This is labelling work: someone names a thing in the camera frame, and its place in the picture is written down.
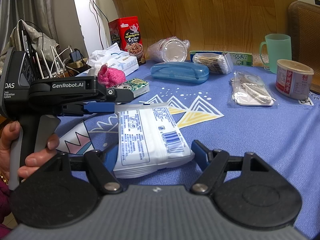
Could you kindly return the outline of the person's left hand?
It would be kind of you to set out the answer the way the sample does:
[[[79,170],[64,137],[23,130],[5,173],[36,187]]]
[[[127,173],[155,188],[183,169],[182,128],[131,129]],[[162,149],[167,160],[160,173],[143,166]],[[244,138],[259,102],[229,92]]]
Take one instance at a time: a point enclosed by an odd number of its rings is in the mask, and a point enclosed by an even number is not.
[[[9,180],[10,177],[10,151],[11,145],[14,140],[19,137],[20,123],[15,121],[7,124],[1,134],[1,174],[5,180]],[[27,179],[35,171],[39,169],[44,163],[56,155],[57,147],[59,146],[59,137],[56,134],[52,134],[48,140],[46,147],[39,152],[34,152],[26,157],[25,165],[20,167],[17,171],[18,176]]]

